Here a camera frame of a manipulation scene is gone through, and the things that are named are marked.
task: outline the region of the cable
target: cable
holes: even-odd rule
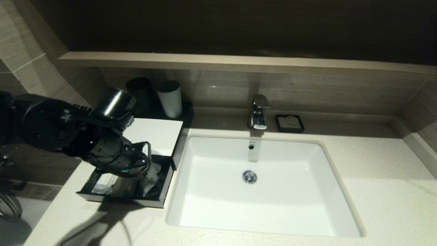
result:
[[[10,222],[15,222],[21,218],[23,210],[21,208],[20,202],[15,197],[10,197],[5,191],[0,191],[0,202],[4,202],[6,206],[10,209],[11,214],[5,213],[0,209],[0,218],[3,218]]]

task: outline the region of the shelf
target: shelf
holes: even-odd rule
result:
[[[186,55],[256,56],[283,58],[313,58],[334,60],[363,60],[417,65],[436,65],[430,54],[415,54],[384,49],[342,47],[305,47],[289,45],[238,45],[200,42],[88,42],[71,51],[160,53]]]
[[[358,60],[72,51],[59,57],[65,66],[194,69],[264,73],[373,74],[436,80],[437,67]]]

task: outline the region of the white cup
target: white cup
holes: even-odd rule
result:
[[[180,85],[176,81],[164,81],[158,84],[156,92],[169,118],[177,118],[182,114]]]

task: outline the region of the bathroom sink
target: bathroom sink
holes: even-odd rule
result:
[[[191,137],[169,225],[360,237],[336,175],[317,143]]]

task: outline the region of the faucet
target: faucet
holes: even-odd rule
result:
[[[264,130],[267,128],[265,109],[270,108],[267,98],[261,94],[255,94],[252,97],[252,108],[250,109],[250,118],[247,126],[250,129]]]

